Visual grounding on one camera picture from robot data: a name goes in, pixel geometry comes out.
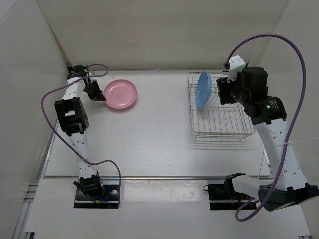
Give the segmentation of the pink plastic plate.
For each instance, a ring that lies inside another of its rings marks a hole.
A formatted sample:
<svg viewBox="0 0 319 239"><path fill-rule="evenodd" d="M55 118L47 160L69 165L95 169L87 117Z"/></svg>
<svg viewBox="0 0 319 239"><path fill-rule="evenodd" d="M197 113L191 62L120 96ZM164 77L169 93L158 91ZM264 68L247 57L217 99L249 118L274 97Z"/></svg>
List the pink plastic plate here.
<svg viewBox="0 0 319 239"><path fill-rule="evenodd" d="M133 105L137 99L136 86L125 79L118 79L110 82L103 90L103 95L106 98L107 106L122 110Z"/></svg>

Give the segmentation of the blue plastic plate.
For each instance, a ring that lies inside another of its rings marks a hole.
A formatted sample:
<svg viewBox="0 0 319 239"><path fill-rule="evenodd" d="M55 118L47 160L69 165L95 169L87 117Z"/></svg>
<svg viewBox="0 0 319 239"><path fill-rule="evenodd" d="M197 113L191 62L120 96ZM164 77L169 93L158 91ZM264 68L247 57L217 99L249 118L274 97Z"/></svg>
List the blue plastic plate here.
<svg viewBox="0 0 319 239"><path fill-rule="evenodd" d="M196 91L195 91L195 101L198 108L204 107L211 95L212 80L208 72L204 71L199 76Z"/></svg>

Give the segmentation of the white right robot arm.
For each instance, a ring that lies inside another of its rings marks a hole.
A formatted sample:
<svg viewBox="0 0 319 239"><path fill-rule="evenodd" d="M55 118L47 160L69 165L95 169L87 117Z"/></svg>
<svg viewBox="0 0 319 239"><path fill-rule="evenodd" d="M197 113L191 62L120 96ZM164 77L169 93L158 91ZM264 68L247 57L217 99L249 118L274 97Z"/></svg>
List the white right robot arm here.
<svg viewBox="0 0 319 239"><path fill-rule="evenodd" d="M217 79L220 103L239 103L250 117L265 148L272 172L272 184L244 173L231 174L224 181L224 194L235 199L240 194L255 198L267 211L301 204L319 195L319 188L309 184L302 173L294 149L286 137L291 133L287 113L278 97L268 95L268 74L262 67L247 67L234 81Z"/></svg>

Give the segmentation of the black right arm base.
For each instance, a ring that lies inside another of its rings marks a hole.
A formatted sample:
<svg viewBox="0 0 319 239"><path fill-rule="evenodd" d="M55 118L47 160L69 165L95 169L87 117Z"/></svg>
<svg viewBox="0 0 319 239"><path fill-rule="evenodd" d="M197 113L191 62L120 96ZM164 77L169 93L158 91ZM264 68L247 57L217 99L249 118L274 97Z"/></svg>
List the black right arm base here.
<svg viewBox="0 0 319 239"><path fill-rule="evenodd" d="M243 175L245 174L231 174L222 179L221 183L209 183L202 187L208 193L211 211L236 211L252 198L234 190L232 179Z"/></svg>

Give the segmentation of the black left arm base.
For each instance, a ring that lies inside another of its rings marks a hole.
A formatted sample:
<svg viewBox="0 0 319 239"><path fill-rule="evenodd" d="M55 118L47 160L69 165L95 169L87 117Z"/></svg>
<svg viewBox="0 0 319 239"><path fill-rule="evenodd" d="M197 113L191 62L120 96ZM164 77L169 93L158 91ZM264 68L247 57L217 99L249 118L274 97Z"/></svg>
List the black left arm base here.
<svg viewBox="0 0 319 239"><path fill-rule="evenodd" d="M120 207L120 180L102 180L100 176L74 181L76 193L73 208L118 209Z"/></svg>

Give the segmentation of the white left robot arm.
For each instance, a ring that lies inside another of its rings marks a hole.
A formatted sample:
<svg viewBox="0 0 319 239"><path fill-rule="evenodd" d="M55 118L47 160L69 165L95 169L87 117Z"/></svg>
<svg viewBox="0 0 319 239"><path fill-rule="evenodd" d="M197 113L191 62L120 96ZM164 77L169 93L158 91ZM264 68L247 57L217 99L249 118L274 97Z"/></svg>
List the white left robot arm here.
<svg viewBox="0 0 319 239"><path fill-rule="evenodd" d="M89 76L87 66L76 65L69 67L67 83L71 84L66 89L62 99L54 103L61 130L68 136L71 148L77 152L76 160L79 168L79 179L74 182L75 186L88 197L94 200L103 197L103 186L98 170L89 161L89 148L85 130L89 127L88 116L80 100L86 93L92 101L106 101L97 81L93 78L77 79Z"/></svg>

